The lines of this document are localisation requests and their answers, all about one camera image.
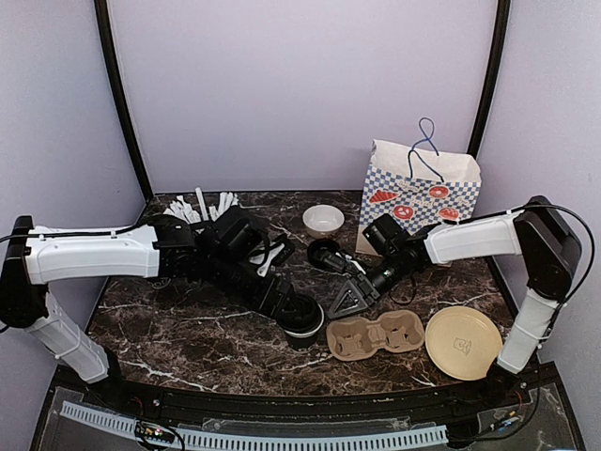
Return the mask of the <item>black coffee cup lid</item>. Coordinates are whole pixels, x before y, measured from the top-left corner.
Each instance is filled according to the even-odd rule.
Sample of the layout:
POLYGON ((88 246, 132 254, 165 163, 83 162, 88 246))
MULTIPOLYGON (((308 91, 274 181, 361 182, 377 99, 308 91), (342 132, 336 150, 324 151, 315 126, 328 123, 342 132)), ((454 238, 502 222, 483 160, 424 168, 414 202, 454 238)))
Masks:
POLYGON ((293 334, 312 334, 323 320, 324 312, 318 302, 300 293, 285 302, 276 318, 280 327, 293 334))

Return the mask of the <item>black and white paper cup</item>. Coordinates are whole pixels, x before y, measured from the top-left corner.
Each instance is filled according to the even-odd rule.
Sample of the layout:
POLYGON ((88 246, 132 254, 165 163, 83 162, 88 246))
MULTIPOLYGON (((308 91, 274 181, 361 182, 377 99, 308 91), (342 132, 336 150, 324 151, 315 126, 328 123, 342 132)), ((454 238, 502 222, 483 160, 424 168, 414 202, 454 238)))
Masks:
POLYGON ((317 335, 321 325, 305 328, 284 327, 285 341, 294 351, 307 350, 311 348, 317 340, 317 335))

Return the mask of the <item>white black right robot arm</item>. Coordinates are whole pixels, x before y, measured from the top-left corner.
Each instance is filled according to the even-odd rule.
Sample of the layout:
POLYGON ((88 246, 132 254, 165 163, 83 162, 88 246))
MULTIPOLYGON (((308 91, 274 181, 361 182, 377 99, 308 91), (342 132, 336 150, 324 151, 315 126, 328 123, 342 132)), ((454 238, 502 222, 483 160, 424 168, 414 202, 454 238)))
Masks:
POLYGON ((528 274, 525 298, 502 345, 497 364, 518 374, 547 339, 560 308, 567 303, 581 257, 581 244, 561 216, 562 209, 544 196, 521 207, 461 221, 445 220, 409 233, 389 213, 362 232, 383 258, 371 270, 352 273, 332 252, 322 259, 347 275, 329 311, 342 319, 369 309, 403 278, 431 265, 477 257, 515 255, 528 274))

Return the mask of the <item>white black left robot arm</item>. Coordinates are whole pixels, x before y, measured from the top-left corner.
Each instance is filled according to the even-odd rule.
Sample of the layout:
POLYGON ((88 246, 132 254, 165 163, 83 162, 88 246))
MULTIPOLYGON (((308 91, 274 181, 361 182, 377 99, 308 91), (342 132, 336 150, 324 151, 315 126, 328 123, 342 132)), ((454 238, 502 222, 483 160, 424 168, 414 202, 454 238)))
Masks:
POLYGON ((53 281, 101 276, 203 280, 274 319, 289 334, 306 334, 322 319, 316 302, 278 275, 251 271, 257 246, 270 252, 267 232, 249 211, 234 206, 214 221, 190 225, 158 215, 122 229, 54 230, 19 217, 1 271, 1 320, 25 329, 69 365, 113 410, 132 402, 118 363, 94 343, 51 295, 53 281))

